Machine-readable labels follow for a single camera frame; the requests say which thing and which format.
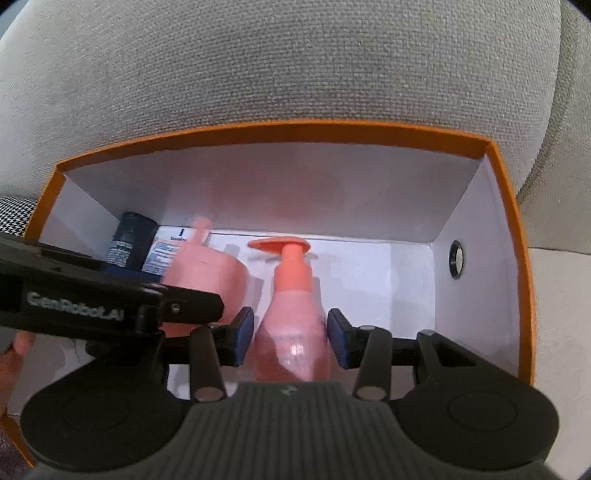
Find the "houndstooth fabric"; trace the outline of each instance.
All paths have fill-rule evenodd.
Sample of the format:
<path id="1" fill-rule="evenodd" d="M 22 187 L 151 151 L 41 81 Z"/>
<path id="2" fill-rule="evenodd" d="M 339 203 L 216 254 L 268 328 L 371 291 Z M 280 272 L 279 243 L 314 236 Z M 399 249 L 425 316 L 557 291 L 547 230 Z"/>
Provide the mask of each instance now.
<path id="1" fill-rule="evenodd" d="M 36 205 L 36 200 L 0 197 L 0 232 L 22 236 Z"/>

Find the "pink plastic container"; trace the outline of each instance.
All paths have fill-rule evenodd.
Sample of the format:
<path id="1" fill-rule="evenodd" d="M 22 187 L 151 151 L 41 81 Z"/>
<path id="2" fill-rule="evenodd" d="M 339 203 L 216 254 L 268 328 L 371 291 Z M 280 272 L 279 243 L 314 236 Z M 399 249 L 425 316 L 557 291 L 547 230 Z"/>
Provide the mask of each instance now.
<path id="1" fill-rule="evenodd" d="M 282 259 L 275 269 L 271 304 L 255 337 L 256 380 L 326 380 L 329 350 L 324 315 L 312 294 L 312 270 L 303 258 L 310 244 L 281 237 L 248 245 Z"/>
<path id="2" fill-rule="evenodd" d="M 211 225 L 211 221 L 203 217 L 193 222 L 196 232 L 192 240 L 178 250 L 164 274 L 163 283 L 217 293 L 224 304 L 220 322 L 230 323 L 242 308 L 248 271 L 237 258 L 203 245 Z M 161 328 L 167 337 L 176 337 L 188 335 L 195 325 L 164 323 Z"/>

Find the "woven fabric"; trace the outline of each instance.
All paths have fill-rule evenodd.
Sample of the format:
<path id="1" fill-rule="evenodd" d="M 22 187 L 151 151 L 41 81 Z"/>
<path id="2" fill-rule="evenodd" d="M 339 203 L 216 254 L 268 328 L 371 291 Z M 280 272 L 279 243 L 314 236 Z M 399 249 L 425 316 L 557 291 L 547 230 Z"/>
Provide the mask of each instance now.
<path id="1" fill-rule="evenodd" d="M 548 464 L 565 480 L 591 465 L 591 256 L 530 249 L 537 309 L 535 386 L 558 410 Z"/>
<path id="2" fill-rule="evenodd" d="M 591 253 L 591 23 L 566 0 L 548 133 L 519 193 L 532 247 Z"/>
<path id="3" fill-rule="evenodd" d="M 519 188 L 559 45 L 558 0 L 30 0 L 0 40 L 0 193 L 101 145 L 290 118 L 486 134 Z"/>
<path id="4" fill-rule="evenodd" d="M 0 196 L 0 232 L 23 235 L 36 205 L 36 200 Z"/>

